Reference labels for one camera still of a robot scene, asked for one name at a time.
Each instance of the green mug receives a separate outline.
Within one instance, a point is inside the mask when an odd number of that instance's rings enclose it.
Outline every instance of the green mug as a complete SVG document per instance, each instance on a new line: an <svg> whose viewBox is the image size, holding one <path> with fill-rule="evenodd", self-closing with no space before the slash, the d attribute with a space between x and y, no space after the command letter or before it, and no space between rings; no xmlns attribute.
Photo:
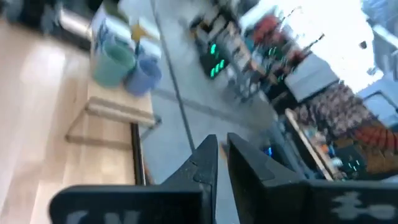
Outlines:
<svg viewBox="0 0 398 224"><path fill-rule="evenodd" d="M117 88L135 65L134 51L126 44L108 38L96 55L93 78L105 88Z"/></svg>

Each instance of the concrete floor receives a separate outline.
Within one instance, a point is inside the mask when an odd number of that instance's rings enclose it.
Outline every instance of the concrete floor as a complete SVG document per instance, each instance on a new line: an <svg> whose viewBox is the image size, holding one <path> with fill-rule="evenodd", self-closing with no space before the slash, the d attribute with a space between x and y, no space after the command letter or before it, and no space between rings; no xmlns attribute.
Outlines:
<svg viewBox="0 0 398 224"><path fill-rule="evenodd" d="M136 16L145 16L152 22L157 20L163 34L164 54L159 62L163 78L152 92L152 102L154 111L164 122L143 142L147 167L154 182L160 184L180 167L191 155L192 147L197 147L208 134L216 134L221 142L226 140L228 132L234 132L259 144L259 131L269 124L272 110L263 102L239 106L228 96L223 78L218 77L215 81L206 78L193 41L183 26L183 21L187 22L210 8L206 1L154 2L155 9L150 1L124 1L122 7L127 12L131 10L129 14L134 11ZM218 165L217 222L239 223L226 161L220 158Z"/></svg>

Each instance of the wooden floor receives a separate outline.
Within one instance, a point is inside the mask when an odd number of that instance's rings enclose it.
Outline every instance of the wooden floor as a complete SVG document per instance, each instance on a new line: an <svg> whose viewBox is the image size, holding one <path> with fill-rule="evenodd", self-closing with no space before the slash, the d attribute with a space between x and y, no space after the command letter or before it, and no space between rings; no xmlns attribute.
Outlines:
<svg viewBox="0 0 398 224"><path fill-rule="evenodd" d="M88 55L0 20L0 223L49 223L47 206L75 184L134 184L132 153L68 144L86 100ZM130 142L126 124L86 119L78 128Z"/></svg>

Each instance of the patterned fabric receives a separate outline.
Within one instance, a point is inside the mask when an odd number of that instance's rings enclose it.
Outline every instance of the patterned fabric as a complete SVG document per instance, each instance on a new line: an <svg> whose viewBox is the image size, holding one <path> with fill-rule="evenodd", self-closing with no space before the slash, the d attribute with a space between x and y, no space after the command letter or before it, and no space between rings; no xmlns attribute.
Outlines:
<svg viewBox="0 0 398 224"><path fill-rule="evenodd" d="M329 139L376 119L363 105L362 99L343 83L330 86L307 104L296 108L295 112L299 122L316 126Z"/></svg>

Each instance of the electronic device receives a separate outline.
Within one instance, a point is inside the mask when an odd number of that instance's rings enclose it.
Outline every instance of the electronic device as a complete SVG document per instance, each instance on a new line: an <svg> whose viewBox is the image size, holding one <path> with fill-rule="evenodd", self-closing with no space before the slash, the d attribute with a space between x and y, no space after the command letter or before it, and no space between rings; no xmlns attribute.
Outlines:
<svg viewBox="0 0 398 224"><path fill-rule="evenodd" d="M222 56L216 43L210 43L205 54L200 56L201 66L207 76L216 78L229 62Z"/></svg>
<svg viewBox="0 0 398 224"><path fill-rule="evenodd" d="M239 221L396 223L394 184L307 180L237 134L228 134L228 169ZM51 201L54 224L215 223L218 142L209 135L163 184L76 186Z"/></svg>

